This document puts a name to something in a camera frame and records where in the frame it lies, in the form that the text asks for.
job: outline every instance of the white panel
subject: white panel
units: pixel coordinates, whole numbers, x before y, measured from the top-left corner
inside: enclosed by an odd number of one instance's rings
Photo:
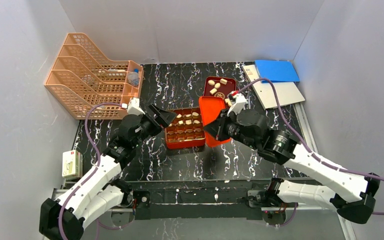
[[[294,61],[320,153],[384,176],[384,1],[326,0]],[[384,183],[375,198],[384,211]],[[384,239],[384,216],[353,227]]]
[[[323,0],[60,0],[114,60],[291,60]]]
[[[43,86],[74,29],[58,0],[0,0],[0,240],[41,240],[78,121]]]
[[[76,32],[87,34],[112,60],[158,62],[145,0],[60,0]]]
[[[160,61],[291,60],[322,0],[149,1]]]

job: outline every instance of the orange tray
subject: orange tray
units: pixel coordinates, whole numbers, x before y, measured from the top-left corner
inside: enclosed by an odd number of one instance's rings
[[[176,118],[164,129],[165,144],[169,149],[183,149],[191,147],[204,146],[206,135],[204,134],[204,125],[201,118],[201,110],[198,107],[182,108],[171,110],[176,113]],[[198,116],[192,116],[192,113],[198,113]],[[192,120],[192,124],[186,124],[186,120]]]
[[[227,84],[220,83],[221,79],[225,79],[227,81]],[[214,88],[214,86],[211,86],[208,84],[208,81],[213,80],[216,84],[220,83],[220,88],[217,89],[217,92],[214,95],[211,95],[210,91]],[[204,95],[205,97],[219,97],[221,99],[227,99],[228,94],[230,94],[232,91],[236,90],[236,80],[233,78],[227,78],[227,77],[218,77],[218,76],[209,76],[205,80],[205,87],[204,87]]]
[[[201,109],[202,124],[205,126],[216,120],[220,111],[225,109],[226,105],[224,99],[221,97],[202,96],[199,98],[199,108]],[[206,144],[209,147],[215,147],[230,142],[230,138],[224,141],[217,141],[207,132],[205,132],[205,139]]]

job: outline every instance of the marble table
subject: marble table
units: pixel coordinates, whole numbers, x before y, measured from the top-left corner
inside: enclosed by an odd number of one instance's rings
[[[144,65],[144,79],[140,94],[141,107],[155,104],[170,110],[198,107],[209,76],[233,78],[242,88],[246,80],[242,66],[252,62],[171,63]],[[277,109],[264,110],[252,88],[244,92],[249,104],[267,116],[269,127],[284,130],[285,123]],[[301,133],[297,115],[292,105],[282,107],[287,121]],[[104,149],[117,131],[120,120],[92,120],[90,135],[99,149]],[[95,151],[88,142],[84,121],[80,121],[73,149],[83,154],[83,172],[95,161]],[[249,180],[272,177],[304,177],[298,171],[263,160],[249,147],[235,141],[217,147],[192,147],[170,150],[165,145],[164,133],[147,139],[137,156],[119,176],[125,181],[191,181],[191,180]]]

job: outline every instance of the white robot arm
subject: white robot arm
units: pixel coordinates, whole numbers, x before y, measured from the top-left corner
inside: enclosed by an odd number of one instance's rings
[[[270,202],[304,203],[335,210],[351,222],[367,222],[375,207],[379,180],[329,168],[323,162],[343,169],[314,152],[309,153],[294,136],[269,129],[264,115],[252,109],[243,110],[247,101],[242,94],[229,95],[229,98],[233,105],[206,125],[206,132],[218,141],[229,138],[239,141],[257,150],[265,160],[298,170],[322,184],[298,184],[273,178],[266,191],[248,197],[250,206],[260,207]]]
[[[118,133],[111,138],[100,156],[99,165],[92,168],[58,199],[48,198],[40,209],[39,232],[50,240],[61,240],[59,213],[62,227],[69,240],[79,240],[84,229],[108,209],[127,201],[130,187],[120,179],[112,180],[136,155],[136,147],[149,136],[155,136],[175,119],[151,104],[151,114],[139,107],[139,99],[132,98]]]

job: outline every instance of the white box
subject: white box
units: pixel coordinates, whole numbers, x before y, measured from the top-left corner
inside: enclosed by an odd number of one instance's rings
[[[83,155],[79,151],[62,153],[62,177],[67,180],[83,177]]]

